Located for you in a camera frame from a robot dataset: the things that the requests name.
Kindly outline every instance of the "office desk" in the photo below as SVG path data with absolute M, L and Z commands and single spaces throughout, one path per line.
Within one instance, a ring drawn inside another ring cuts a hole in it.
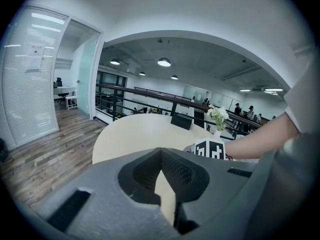
M 158 147 L 183 150 L 198 139 L 212 138 L 210 132 L 198 125 L 192 124 L 190 130 L 186 130 L 171 124 L 171 119 L 171 116 L 150 113 L 129 115 L 114 121 L 97 138 L 92 163 Z M 162 171 L 156 181 L 155 193 L 161 196 L 161 211 L 173 225 L 176 195 Z
M 57 88 L 53 88 L 53 94 L 58 95 L 58 94 L 67 94 L 74 92 L 76 90 L 75 87 L 73 86 L 59 86 Z

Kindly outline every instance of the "person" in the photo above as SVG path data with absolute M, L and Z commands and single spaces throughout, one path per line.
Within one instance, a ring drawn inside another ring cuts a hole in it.
M 260 122 L 261 122 L 261 113 L 256 117 L 256 122 L 258 123 L 258 124 L 260 124 Z
M 241 114 L 241 108 L 240 108 L 240 104 L 239 103 L 235 104 L 234 113 L 238 114 L 238 115 Z
M 246 115 L 250 120 L 254 119 L 255 117 L 254 106 L 251 105 L 249 107 L 249 112 Z
M 202 102 L 202 105 L 206 105 L 207 104 L 207 100 L 208 100 L 208 98 L 205 98 L 205 100 Z
M 299 134 L 320 133 L 320 103 L 314 102 L 319 100 L 320 94 L 319 68 L 320 50 L 317 47 L 303 76 L 284 96 L 285 112 L 255 132 L 226 142 L 226 154 L 233 159 L 258 159 L 265 152 L 279 150 Z

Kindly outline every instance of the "round table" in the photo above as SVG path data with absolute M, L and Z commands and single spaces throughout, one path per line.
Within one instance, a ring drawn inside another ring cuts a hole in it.
M 92 154 L 96 164 L 127 154 L 154 148 L 183 150 L 196 140 L 212 138 L 212 134 L 198 125 L 190 130 L 171 124 L 171 116 L 162 114 L 133 114 L 108 125 L 97 138 Z M 155 193 L 161 197 L 161 211 L 173 225 L 176 196 L 165 176 L 160 172 Z

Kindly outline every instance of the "gray sleeve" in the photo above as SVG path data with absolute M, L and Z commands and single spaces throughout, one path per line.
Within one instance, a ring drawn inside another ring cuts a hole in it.
M 320 53 L 317 49 L 301 79 L 284 96 L 285 109 L 300 133 L 320 132 Z

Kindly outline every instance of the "office chair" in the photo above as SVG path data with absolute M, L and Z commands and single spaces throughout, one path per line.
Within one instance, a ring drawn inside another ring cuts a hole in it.
M 57 77 L 57 78 L 56 78 L 56 82 L 55 82 L 55 83 L 56 83 L 56 86 L 57 86 L 57 87 L 62 87 L 62 81 L 61 81 L 61 78 L 60 78 L 60 77 Z M 66 101 L 66 96 L 68 96 L 68 95 L 69 95 L 68 92 L 58 94 L 59 97 L 62 97 L 62 100 L 60 100 L 60 103 L 59 103 L 59 104 L 61 104 L 61 102 L 63 102 L 63 101 Z

